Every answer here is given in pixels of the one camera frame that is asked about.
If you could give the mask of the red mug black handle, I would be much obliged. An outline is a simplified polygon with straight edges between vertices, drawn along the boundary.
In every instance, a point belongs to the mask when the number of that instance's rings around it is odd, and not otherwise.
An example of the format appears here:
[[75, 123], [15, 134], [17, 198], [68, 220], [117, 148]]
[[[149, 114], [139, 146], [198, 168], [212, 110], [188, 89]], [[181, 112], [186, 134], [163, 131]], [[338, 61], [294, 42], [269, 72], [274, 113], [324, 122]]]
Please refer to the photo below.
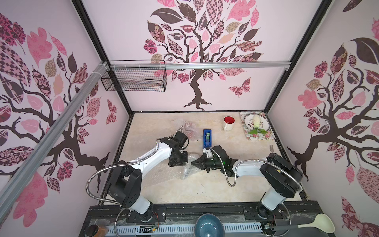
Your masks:
[[187, 137], [192, 137], [194, 136], [196, 132], [196, 126], [194, 123], [190, 121], [185, 121], [183, 124], [183, 130], [182, 132], [187, 136]]

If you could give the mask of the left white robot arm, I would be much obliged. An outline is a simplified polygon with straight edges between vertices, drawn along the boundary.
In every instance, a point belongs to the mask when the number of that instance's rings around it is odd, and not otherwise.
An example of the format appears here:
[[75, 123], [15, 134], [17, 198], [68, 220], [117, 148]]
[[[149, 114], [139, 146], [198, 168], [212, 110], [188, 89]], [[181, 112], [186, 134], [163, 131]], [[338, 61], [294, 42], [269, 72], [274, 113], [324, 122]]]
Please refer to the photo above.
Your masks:
[[163, 161], [168, 161], [168, 167], [185, 166], [189, 160], [185, 151], [188, 144], [187, 136], [177, 131], [170, 137], [159, 139], [158, 145], [142, 157], [127, 163], [120, 161], [106, 185], [107, 196], [128, 210], [151, 215], [152, 204], [141, 195], [143, 178]]

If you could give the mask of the blue tape dispenser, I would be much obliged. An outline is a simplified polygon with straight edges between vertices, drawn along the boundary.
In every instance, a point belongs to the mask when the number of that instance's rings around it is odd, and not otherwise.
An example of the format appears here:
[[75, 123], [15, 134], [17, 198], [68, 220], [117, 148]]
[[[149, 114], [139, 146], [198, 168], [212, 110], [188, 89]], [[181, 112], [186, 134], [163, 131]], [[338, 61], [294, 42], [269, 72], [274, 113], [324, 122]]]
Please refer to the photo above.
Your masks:
[[202, 148], [207, 149], [212, 147], [212, 130], [204, 129], [203, 130], [203, 139], [202, 139]]

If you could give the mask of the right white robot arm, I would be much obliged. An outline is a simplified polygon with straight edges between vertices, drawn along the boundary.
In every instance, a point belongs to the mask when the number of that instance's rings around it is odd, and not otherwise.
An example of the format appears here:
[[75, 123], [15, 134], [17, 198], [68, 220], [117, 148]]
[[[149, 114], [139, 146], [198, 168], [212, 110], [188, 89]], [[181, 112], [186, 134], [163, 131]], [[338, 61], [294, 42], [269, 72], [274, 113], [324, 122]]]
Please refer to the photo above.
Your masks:
[[236, 185], [239, 177], [264, 177], [270, 188], [263, 194], [256, 207], [261, 219], [268, 219], [279, 205], [303, 191], [303, 173], [277, 153], [270, 153], [261, 160], [242, 161], [230, 158], [226, 150], [218, 145], [204, 148], [203, 155], [192, 161], [191, 165], [206, 172], [220, 170], [230, 187]]

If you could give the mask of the lavender mug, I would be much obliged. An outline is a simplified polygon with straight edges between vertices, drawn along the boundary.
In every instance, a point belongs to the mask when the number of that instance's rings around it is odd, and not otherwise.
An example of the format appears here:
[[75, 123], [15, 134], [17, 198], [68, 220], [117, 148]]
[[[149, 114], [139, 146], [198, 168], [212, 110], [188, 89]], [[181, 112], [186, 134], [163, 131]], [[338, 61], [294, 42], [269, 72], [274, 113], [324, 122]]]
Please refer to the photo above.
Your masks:
[[182, 179], [186, 179], [186, 178], [190, 177], [191, 175], [198, 173], [199, 171], [201, 171], [201, 170], [198, 169], [197, 167], [193, 166], [191, 163], [187, 163], [183, 169]]

